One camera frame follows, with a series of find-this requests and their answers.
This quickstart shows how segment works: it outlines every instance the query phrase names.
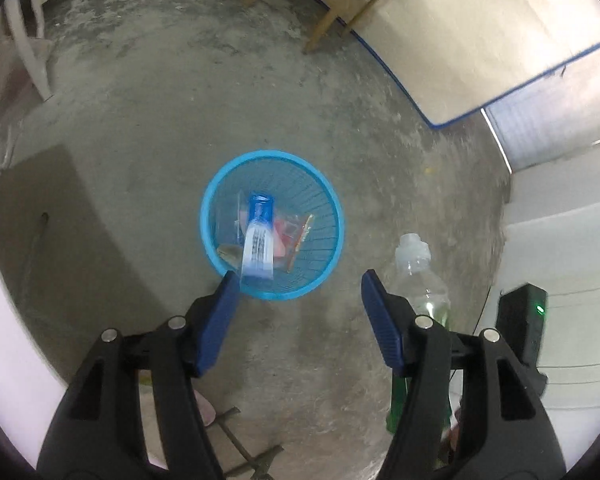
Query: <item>toothpaste tube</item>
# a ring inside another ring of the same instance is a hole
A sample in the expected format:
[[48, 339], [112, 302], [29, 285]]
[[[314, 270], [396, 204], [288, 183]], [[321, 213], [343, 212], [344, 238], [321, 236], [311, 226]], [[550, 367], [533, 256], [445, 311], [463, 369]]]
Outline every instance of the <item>toothpaste tube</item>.
[[273, 279], [273, 243], [273, 197], [254, 193], [244, 235], [243, 276]]

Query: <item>plastic bottle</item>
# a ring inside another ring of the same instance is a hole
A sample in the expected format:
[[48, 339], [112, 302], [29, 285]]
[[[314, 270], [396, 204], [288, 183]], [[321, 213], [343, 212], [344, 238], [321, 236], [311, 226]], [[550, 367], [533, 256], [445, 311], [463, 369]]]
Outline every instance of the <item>plastic bottle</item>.
[[[395, 268], [388, 291], [406, 298], [416, 314], [426, 314], [448, 328], [451, 305], [445, 283], [431, 270], [431, 251], [416, 233], [400, 237], [395, 249]], [[391, 409], [386, 428], [395, 433], [407, 397], [407, 381], [392, 377]]]

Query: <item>concrete floor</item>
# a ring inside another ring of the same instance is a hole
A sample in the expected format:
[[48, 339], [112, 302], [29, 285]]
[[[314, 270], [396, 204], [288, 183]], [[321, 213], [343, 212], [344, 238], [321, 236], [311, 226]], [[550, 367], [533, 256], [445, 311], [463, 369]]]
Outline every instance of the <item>concrete floor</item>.
[[[390, 441], [390, 373], [360, 277], [387, 275], [398, 237], [417, 232], [449, 286], [452, 327], [472, 331], [508, 194], [479, 114], [430, 130], [339, 27], [301, 54], [323, 12], [313, 0], [60, 1], [46, 16], [55, 95], [26, 118], [0, 176], [0, 268], [69, 378], [104, 328], [151, 330], [218, 284], [198, 209], [225, 162], [275, 148], [324, 172], [347, 221], [338, 267], [298, 300], [242, 298], [218, 364], [195, 383], [219, 412], [242, 410], [231, 426], [252, 454], [285, 447], [270, 470], [278, 480], [373, 475]], [[210, 434], [224, 469], [241, 462], [218, 428]]]

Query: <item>black device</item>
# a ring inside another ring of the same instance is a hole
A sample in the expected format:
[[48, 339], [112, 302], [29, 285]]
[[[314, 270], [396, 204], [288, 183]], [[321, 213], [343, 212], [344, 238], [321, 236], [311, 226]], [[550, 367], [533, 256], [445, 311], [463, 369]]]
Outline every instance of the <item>black device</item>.
[[546, 292], [530, 283], [502, 295], [498, 302], [496, 330], [525, 366], [538, 364], [545, 315]]

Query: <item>plastic wrapper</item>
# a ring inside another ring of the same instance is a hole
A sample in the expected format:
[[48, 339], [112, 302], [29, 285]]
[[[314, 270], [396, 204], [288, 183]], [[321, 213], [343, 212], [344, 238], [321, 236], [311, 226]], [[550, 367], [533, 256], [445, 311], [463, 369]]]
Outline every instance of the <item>plastic wrapper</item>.
[[[229, 266], [240, 270], [244, 234], [247, 228], [248, 197], [238, 193], [235, 201], [216, 205], [216, 252]], [[274, 208], [273, 266], [291, 272], [296, 255], [306, 240], [313, 214], [297, 215]]]

